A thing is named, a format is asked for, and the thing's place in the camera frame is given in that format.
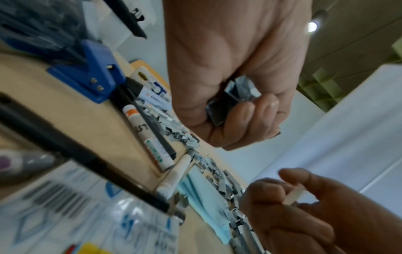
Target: skin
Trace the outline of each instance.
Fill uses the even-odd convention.
[[[279,175],[286,182],[256,181],[240,201],[240,209],[272,254],[400,253],[402,220],[389,210],[305,169],[282,169]],[[297,183],[319,201],[282,205]]]
[[[172,103],[182,123],[226,150],[274,137],[288,117],[305,59],[311,0],[164,0]],[[262,96],[236,105],[223,126],[205,106],[230,77]]]

